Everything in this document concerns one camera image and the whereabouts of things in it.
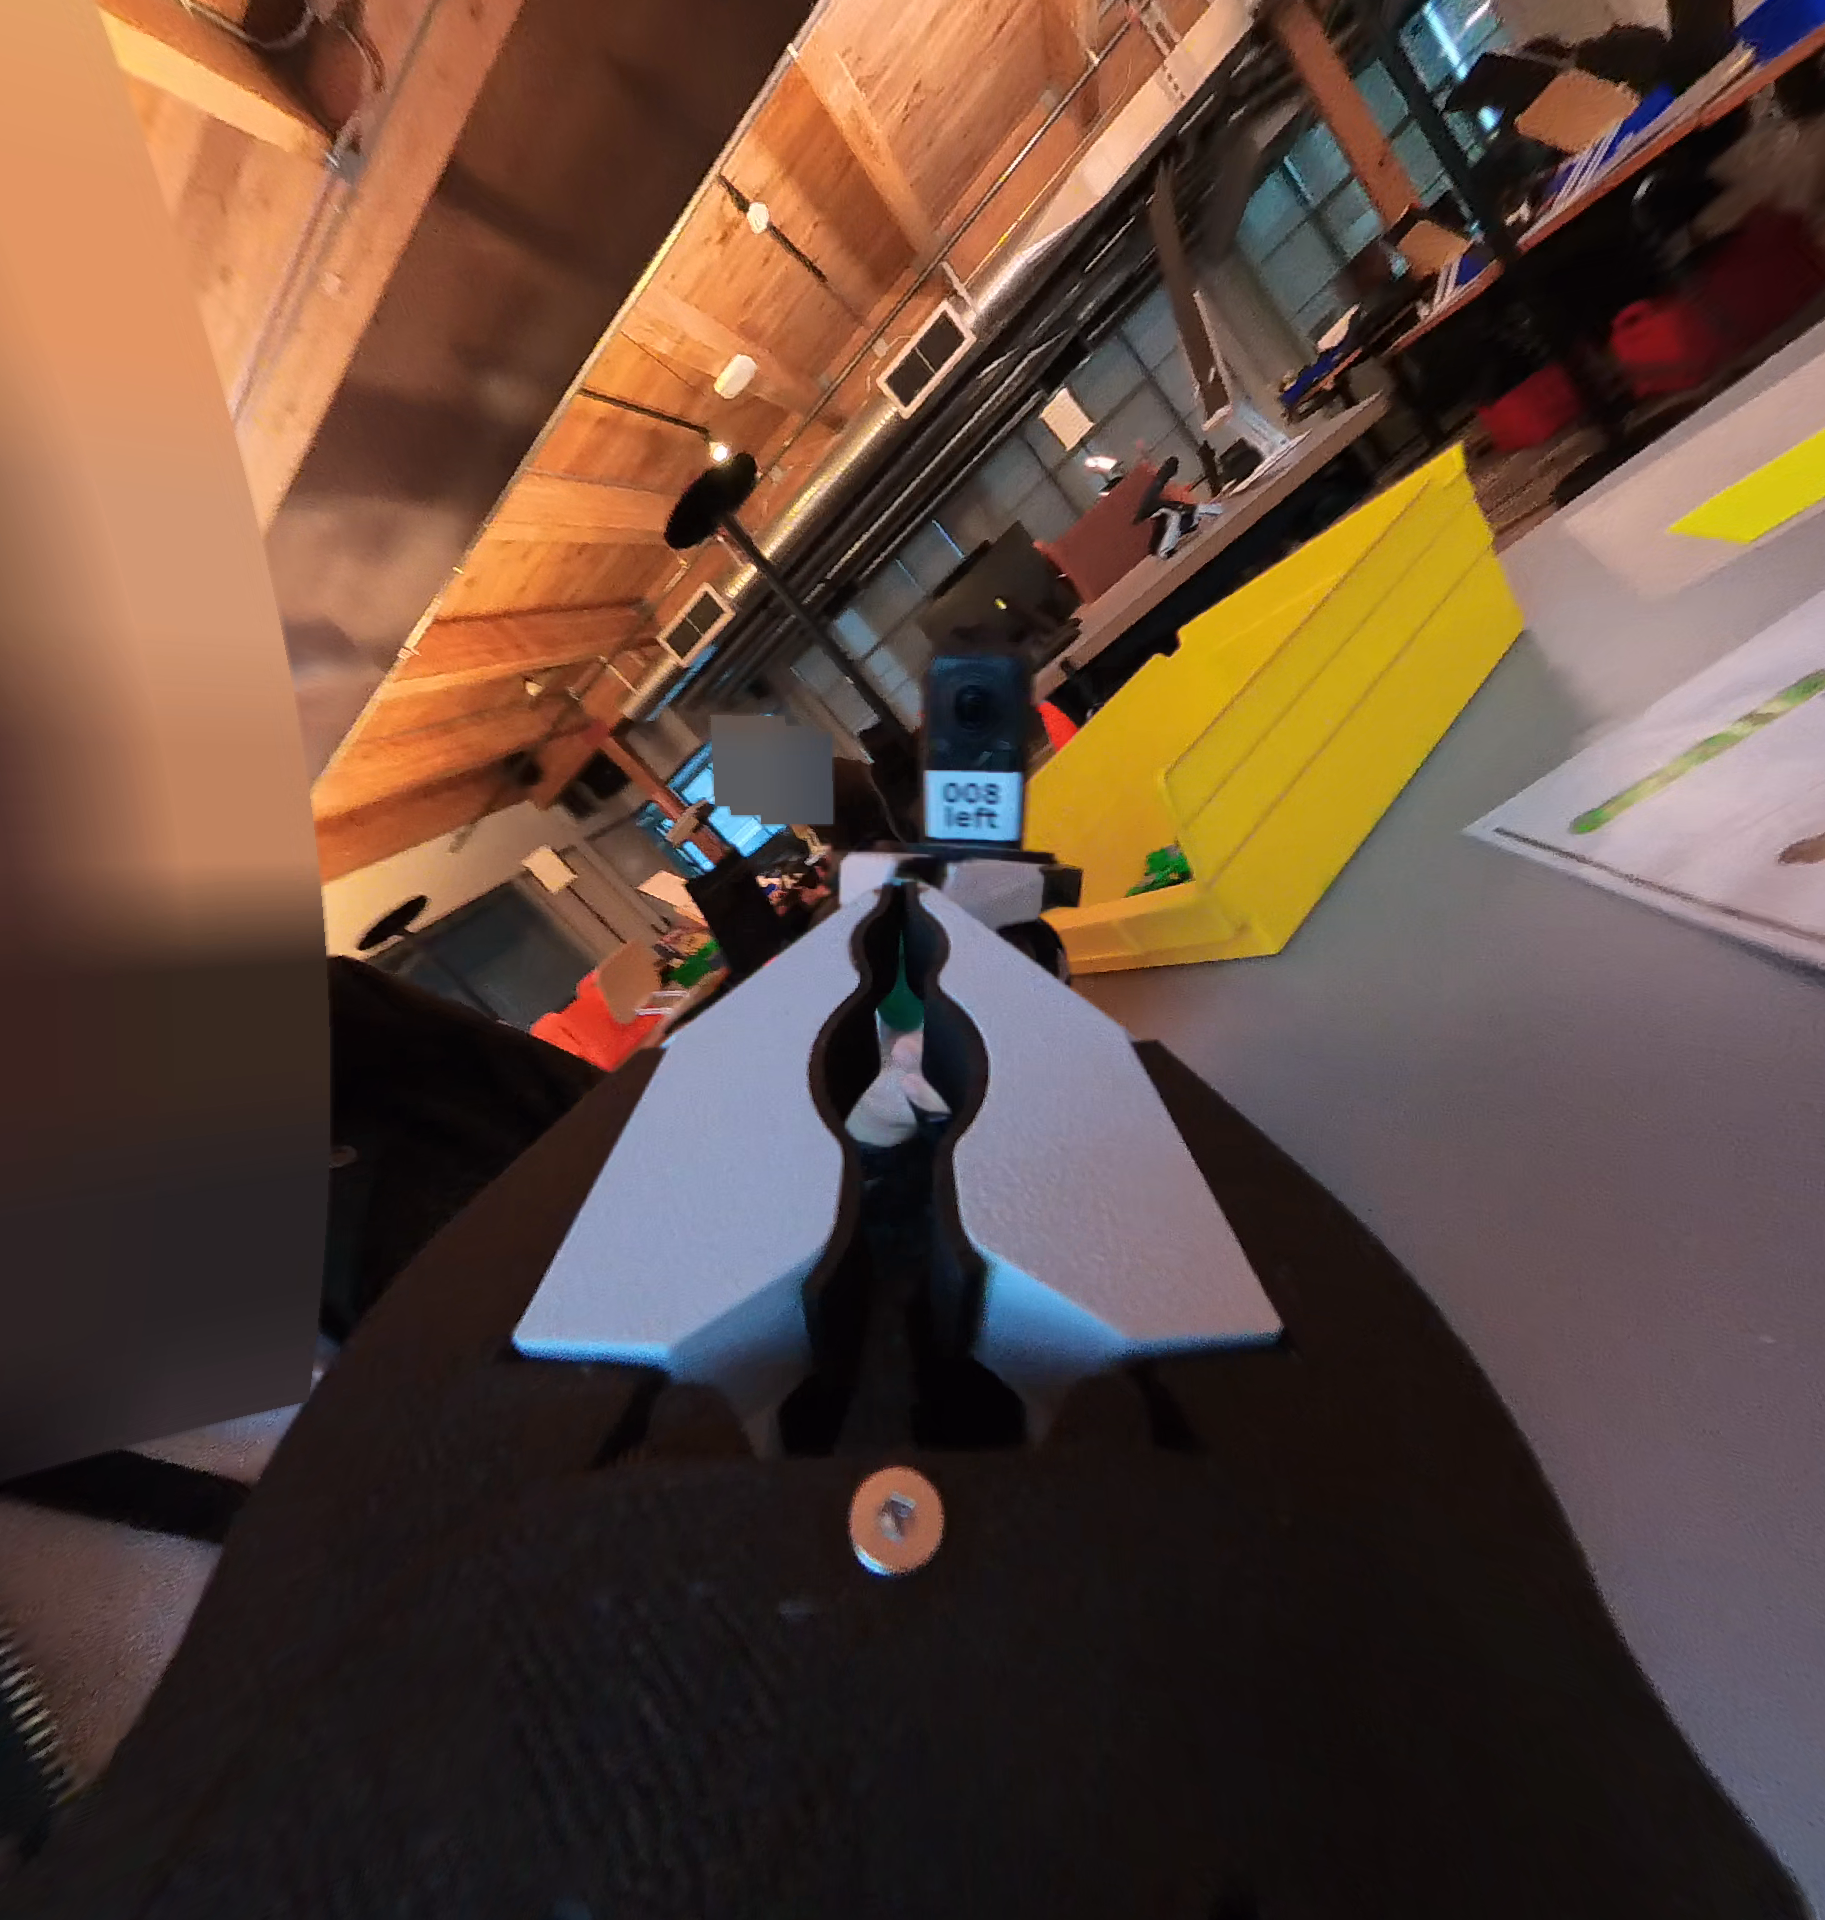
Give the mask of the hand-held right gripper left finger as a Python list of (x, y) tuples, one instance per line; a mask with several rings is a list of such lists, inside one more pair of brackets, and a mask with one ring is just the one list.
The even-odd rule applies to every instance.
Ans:
[(659, 1046), (516, 1356), (717, 1391), (772, 1452), (845, 1448), (872, 1288), (847, 1118), (901, 931), (904, 886), (863, 886)]

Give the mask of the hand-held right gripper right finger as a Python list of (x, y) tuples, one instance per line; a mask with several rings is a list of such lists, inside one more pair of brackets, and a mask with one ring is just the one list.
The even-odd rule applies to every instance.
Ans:
[(1276, 1348), (1280, 1313), (1126, 1030), (933, 886), (913, 890), (909, 943), (956, 1121), (966, 1353), (1032, 1431), (1083, 1380)]

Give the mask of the yellow plastic bin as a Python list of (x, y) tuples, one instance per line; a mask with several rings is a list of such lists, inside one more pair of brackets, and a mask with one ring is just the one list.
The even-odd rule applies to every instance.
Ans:
[[(1026, 790), (1069, 971), (1279, 953), (1521, 635), (1464, 441), (1183, 626)], [(1169, 843), (1193, 880), (1128, 897)]]

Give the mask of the grey desk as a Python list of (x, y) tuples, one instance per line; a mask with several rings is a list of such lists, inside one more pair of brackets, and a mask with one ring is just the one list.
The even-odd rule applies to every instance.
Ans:
[(1825, 508), (1693, 584), (1634, 584), (1580, 532), (1822, 351), (1825, 320), (1504, 552), (1522, 636), (1280, 956), (1085, 983), (1468, 1339), (1817, 1915), (1825, 975), (1464, 831), (1825, 588)]

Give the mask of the black pendant lamp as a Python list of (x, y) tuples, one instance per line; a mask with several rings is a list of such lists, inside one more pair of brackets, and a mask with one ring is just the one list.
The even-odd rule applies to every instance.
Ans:
[(761, 470), (750, 449), (708, 463), (675, 499), (661, 534), (667, 546), (676, 552), (695, 549), (726, 522), (734, 522), (759, 479)]

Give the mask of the red bag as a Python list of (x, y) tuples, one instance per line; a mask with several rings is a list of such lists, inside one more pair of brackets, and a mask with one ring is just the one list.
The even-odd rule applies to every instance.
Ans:
[(1500, 455), (1542, 447), (1586, 420), (1584, 391), (1557, 359), (1532, 373), (1502, 375), (1476, 401), (1476, 421)]
[(1634, 399), (1687, 394), (1706, 385), (1724, 359), (1716, 324), (1695, 299), (1676, 293), (1621, 307), (1607, 345)]

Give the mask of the toy instruction booklet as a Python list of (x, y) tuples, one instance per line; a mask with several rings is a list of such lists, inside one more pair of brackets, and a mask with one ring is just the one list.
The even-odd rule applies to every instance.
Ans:
[(1825, 590), (1465, 834), (1825, 972)]

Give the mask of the yellow paper sheet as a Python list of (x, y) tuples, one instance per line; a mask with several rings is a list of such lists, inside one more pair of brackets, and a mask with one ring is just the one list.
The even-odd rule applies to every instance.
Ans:
[(1825, 503), (1825, 427), (1773, 455), (1668, 528), (1687, 540), (1751, 544)]

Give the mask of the silver air duct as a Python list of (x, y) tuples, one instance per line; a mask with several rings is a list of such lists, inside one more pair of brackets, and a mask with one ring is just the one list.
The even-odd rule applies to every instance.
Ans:
[[(791, 580), (803, 579), (802, 552), (850, 514), (848, 498), (868, 499), (878, 491), (873, 472), (913, 427), (937, 418), (943, 399), (987, 356), (1012, 313), (1031, 298), (1092, 216), (1092, 208), (1074, 211), (1064, 195), (1054, 195), (1026, 208), (1001, 232), (972, 277), (956, 279), (952, 263), (939, 262), (933, 298), (926, 304), (909, 299), (880, 337), (886, 351), (872, 367), (868, 394), (853, 421), (834, 433), (816, 463), (806, 463), (803, 441), (794, 441), (788, 447), (787, 481), (778, 479), (776, 466), (763, 470), (750, 505), (773, 508), (773, 514), (761, 522), (753, 540)], [(598, 690), (611, 690), (626, 681), (630, 691), (619, 708), (626, 725), (659, 713), (719, 648), (741, 607), (763, 591), (753, 563), (719, 535), (702, 540), (700, 549), (729, 565), (707, 571), (702, 563), (683, 563), (675, 579), (679, 595), (659, 604), (665, 620), (657, 653), (612, 660), (598, 684)]]

